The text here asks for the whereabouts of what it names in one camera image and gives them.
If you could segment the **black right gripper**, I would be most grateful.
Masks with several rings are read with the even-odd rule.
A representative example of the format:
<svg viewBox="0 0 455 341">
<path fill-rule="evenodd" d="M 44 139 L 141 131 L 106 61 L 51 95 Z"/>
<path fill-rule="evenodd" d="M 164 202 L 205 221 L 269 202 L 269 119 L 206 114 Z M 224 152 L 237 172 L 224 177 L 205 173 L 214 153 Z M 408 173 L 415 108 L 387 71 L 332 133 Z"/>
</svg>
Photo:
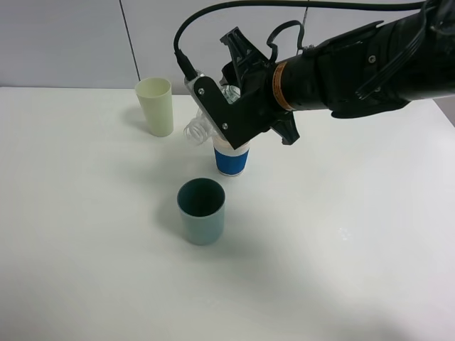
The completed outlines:
<svg viewBox="0 0 455 341">
<path fill-rule="evenodd" d="M 226 137 L 255 137 L 270 129 L 281 136 L 282 144 L 290 146 L 299 138 L 293 112 L 284 111 L 274 99 L 272 83 L 267 78 L 267 57 L 235 27 L 220 42 L 225 45 L 232 62 L 223 67 L 222 85 L 240 89 L 240 98 L 223 113 Z M 245 71 L 239 80 L 235 71 Z"/>
</svg>

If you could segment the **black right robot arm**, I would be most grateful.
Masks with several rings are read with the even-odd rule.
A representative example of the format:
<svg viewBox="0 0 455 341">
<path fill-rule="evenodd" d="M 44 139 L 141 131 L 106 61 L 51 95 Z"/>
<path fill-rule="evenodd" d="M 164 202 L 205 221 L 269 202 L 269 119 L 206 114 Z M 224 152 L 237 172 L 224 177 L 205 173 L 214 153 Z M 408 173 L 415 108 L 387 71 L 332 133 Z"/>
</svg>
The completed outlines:
<svg viewBox="0 0 455 341">
<path fill-rule="evenodd" d="M 354 119 L 454 93 L 453 1 L 426 1 L 414 15 L 368 24 L 281 61 L 274 35 L 269 57 L 239 29 L 222 42 L 231 54 L 223 76 L 240 98 L 221 101 L 212 119 L 236 148 L 268 130 L 294 143 L 296 111 L 328 109 Z"/>
</svg>

